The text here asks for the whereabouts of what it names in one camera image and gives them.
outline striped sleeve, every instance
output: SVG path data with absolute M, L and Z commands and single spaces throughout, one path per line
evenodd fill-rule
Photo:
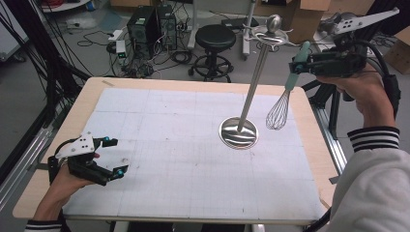
M 24 232 L 60 232 L 62 222 L 60 220 L 39 221 L 29 220 Z
M 400 131 L 392 127 L 372 127 L 347 133 L 355 152 L 377 148 L 398 149 Z

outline round metal base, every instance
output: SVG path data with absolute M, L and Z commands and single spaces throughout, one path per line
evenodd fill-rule
M 238 131 L 239 121 L 239 117 L 225 119 L 220 124 L 220 139 L 230 148 L 249 149 L 259 138 L 258 130 L 251 121 L 245 120 L 242 130 Z

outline wooden table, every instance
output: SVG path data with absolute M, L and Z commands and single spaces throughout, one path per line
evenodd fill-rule
M 213 83 L 213 82 L 190 82 L 172 80 L 148 80 L 148 79 L 122 79 L 122 78 L 90 78 L 73 108 L 66 118 L 61 129 L 56 134 L 47 153 L 42 160 L 46 163 L 46 158 L 52 156 L 58 145 L 68 139 L 78 137 L 83 131 L 87 120 L 99 100 L 105 88 L 134 88 L 169 91 L 189 91 L 189 92 L 215 92 L 215 93 L 238 93 L 246 94 L 249 86 L 247 84 Z M 256 95 L 276 95 L 283 93 L 282 86 L 259 85 Z M 329 208 L 335 186 L 331 184 L 329 178 L 337 175 L 332 158 L 326 147 L 322 133 L 316 123 L 315 117 L 308 103 L 308 98 L 302 88 L 295 88 L 290 97 L 290 107 L 293 111 L 297 129 L 299 131 L 307 161 L 311 173 L 317 185 L 320 202 L 324 209 Z M 47 172 L 37 170 L 28 184 L 26 190 L 21 195 L 14 209 L 16 218 L 31 218 L 35 210 L 45 195 L 48 186 Z

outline hand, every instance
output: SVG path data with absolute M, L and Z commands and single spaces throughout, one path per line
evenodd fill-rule
M 395 126 L 393 107 L 382 85 L 380 74 L 369 64 L 348 78 L 317 76 L 317 80 L 335 84 L 340 92 L 346 92 L 356 100 L 364 115 L 364 127 Z
M 79 189 L 94 184 L 70 174 L 67 164 L 63 164 L 60 170 L 40 202 L 33 220 L 56 220 L 61 208 L 70 200 L 70 197 Z

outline black stool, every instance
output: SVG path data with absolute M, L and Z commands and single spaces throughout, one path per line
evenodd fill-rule
M 196 59 L 195 63 L 188 70 L 188 75 L 193 75 L 193 70 L 196 70 L 198 74 L 204 76 L 204 81 L 225 76 L 227 82 L 231 83 L 228 74 L 233 71 L 233 66 L 226 58 L 219 56 L 218 53 L 225 51 L 235 44 L 235 33 L 220 24 L 207 25 L 198 29 L 195 34 L 195 40 L 200 46 L 205 48 L 206 55 Z

